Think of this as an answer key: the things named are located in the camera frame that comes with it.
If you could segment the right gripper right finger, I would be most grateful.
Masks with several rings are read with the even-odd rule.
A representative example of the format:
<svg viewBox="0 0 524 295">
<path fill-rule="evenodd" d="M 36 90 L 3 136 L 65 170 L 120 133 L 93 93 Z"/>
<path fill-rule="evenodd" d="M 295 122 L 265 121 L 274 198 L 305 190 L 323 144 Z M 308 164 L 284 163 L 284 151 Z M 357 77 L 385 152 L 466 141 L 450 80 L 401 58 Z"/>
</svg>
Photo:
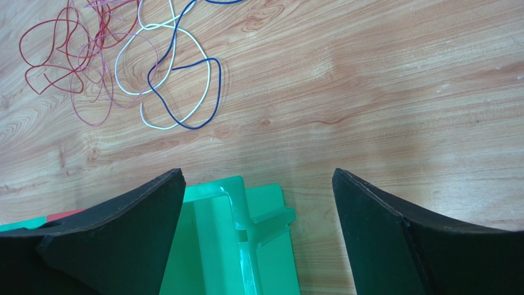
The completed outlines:
<svg viewBox="0 0 524 295">
<path fill-rule="evenodd" d="M 523 293 L 523 232 L 450 218 L 340 168 L 332 187 L 359 294 Z"/>
</svg>

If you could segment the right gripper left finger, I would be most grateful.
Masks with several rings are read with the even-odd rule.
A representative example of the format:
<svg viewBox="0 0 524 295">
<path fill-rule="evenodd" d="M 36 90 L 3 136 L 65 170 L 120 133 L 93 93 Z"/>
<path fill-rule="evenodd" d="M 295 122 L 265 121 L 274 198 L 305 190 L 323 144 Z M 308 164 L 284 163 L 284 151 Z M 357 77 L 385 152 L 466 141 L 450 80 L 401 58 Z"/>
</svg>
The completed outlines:
<svg viewBox="0 0 524 295">
<path fill-rule="evenodd" d="M 2 294 L 158 294 L 183 203 L 182 171 L 35 229 L 1 233 Z"/>
</svg>

